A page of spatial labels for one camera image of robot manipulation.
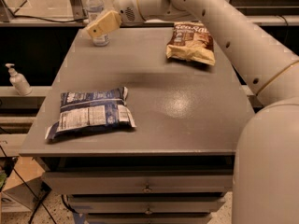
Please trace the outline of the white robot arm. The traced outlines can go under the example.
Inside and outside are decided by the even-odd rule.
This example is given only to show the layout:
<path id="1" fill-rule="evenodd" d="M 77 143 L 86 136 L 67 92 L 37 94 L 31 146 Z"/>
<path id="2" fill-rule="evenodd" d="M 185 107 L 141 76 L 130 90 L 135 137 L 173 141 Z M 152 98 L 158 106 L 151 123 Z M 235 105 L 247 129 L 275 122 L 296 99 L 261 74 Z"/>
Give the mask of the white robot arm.
<path id="1" fill-rule="evenodd" d="M 114 0 L 92 37 L 150 19 L 201 21 L 263 105 L 235 153 L 233 224 L 299 224 L 299 58 L 225 0 Z"/>

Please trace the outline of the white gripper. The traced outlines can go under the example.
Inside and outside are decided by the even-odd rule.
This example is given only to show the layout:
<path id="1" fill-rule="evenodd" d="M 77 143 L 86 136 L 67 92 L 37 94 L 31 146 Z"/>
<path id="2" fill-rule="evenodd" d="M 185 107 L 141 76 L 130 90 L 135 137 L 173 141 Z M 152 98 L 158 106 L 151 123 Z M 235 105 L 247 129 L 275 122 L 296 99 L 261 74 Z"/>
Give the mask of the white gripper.
<path id="1" fill-rule="evenodd" d="M 138 9 L 137 0 L 114 0 L 115 10 L 104 10 L 97 19 L 90 22 L 85 28 L 87 34 L 96 38 L 109 34 L 124 26 L 137 26 L 144 22 Z"/>

